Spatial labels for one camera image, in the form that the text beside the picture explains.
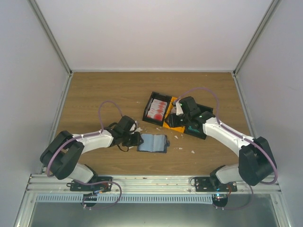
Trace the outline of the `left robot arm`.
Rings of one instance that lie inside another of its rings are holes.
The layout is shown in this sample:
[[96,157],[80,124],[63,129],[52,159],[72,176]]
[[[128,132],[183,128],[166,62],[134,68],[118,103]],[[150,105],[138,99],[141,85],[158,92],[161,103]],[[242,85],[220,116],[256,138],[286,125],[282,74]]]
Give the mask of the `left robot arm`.
[[92,191],[96,189],[98,174],[89,166],[79,163],[82,154],[98,148],[117,146],[127,152],[130,147],[143,143],[137,131],[137,121],[123,116],[118,123],[114,122],[99,131],[85,134],[60,132],[40,156],[40,162],[46,167],[48,177],[58,180],[70,178],[81,182],[81,186]]

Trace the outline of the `orange bin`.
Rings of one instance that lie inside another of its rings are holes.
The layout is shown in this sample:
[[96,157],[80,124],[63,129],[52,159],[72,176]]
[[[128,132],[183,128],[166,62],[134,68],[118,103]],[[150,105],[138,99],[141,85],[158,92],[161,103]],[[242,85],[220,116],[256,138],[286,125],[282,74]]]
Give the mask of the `orange bin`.
[[[169,105],[168,105],[168,109],[167,109],[167,111],[166,111],[166,113],[165,113],[165,116],[164,116],[164,120],[168,117],[168,115],[170,114],[170,112],[171,112],[171,110],[172,110],[172,108],[173,108],[173,102],[176,100],[177,98],[176,97],[172,97],[171,98],[171,101],[170,101],[170,103],[169,103]],[[170,129],[170,130],[174,130],[174,131],[177,131],[177,132],[180,132],[180,133],[184,133],[184,131],[185,131],[185,126],[180,126],[180,127],[174,127],[174,128],[172,128],[172,127],[169,127],[169,125],[164,121],[163,122],[163,125],[162,125],[164,128],[166,128],[166,129]]]

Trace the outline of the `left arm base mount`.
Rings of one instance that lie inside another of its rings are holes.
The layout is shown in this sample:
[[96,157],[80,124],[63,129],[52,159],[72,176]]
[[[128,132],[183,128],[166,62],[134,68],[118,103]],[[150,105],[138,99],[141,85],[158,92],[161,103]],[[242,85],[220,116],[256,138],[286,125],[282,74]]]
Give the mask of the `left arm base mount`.
[[84,192],[83,197],[85,198],[83,203],[87,208],[92,208],[96,203],[89,203],[89,201],[97,201],[97,194],[100,192],[110,192],[111,191],[111,181],[113,177],[111,176],[97,176],[93,177],[89,181],[89,185],[81,184],[75,180],[67,183],[66,186],[72,192]]

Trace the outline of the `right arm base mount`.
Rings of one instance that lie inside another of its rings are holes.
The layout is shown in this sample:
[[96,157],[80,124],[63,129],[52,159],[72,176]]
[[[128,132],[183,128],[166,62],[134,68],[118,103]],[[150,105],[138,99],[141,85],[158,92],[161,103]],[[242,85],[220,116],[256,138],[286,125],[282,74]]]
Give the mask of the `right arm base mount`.
[[196,192],[211,192],[213,205],[222,209],[226,207],[231,193],[238,190],[235,182],[221,183],[214,176],[192,177],[189,184],[195,188]]

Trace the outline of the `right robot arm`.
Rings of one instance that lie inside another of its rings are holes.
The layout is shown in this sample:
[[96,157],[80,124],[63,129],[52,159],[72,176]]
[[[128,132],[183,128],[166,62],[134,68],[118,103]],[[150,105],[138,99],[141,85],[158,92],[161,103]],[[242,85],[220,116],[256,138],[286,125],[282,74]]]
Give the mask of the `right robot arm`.
[[191,96],[177,99],[165,119],[171,128],[184,127],[188,134],[219,141],[238,157],[232,166],[220,166],[210,173],[210,187],[219,192],[228,183],[244,181],[250,186],[266,184],[265,178],[274,174],[270,184],[277,181],[277,166],[268,141],[253,138],[226,125],[210,111],[202,111]]

